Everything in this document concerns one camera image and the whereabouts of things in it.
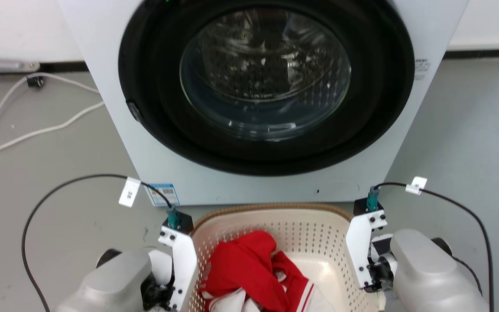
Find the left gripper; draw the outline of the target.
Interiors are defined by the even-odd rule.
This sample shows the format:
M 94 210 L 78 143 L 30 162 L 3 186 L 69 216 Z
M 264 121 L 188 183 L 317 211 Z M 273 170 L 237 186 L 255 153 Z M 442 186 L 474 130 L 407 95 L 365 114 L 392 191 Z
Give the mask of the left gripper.
M 150 311 L 153 308 L 160 307 L 166 311 L 176 311 L 176 304 L 171 304 L 172 295 L 174 294 L 175 278 L 166 285 L 160 285 L 155 278 L 146 278 L 141 284 L 141 298 L 143 310 Z

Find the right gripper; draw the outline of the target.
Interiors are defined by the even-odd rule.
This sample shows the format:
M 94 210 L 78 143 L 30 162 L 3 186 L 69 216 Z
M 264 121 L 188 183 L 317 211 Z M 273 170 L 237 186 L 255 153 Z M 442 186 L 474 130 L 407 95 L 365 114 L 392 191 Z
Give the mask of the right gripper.
M 367 285 L 368 292 L 382 292 L 393 288 L 394 275 L 398 266 L 390 243 L 392 235 L 373 237 L 367 266 L 372 281 Z

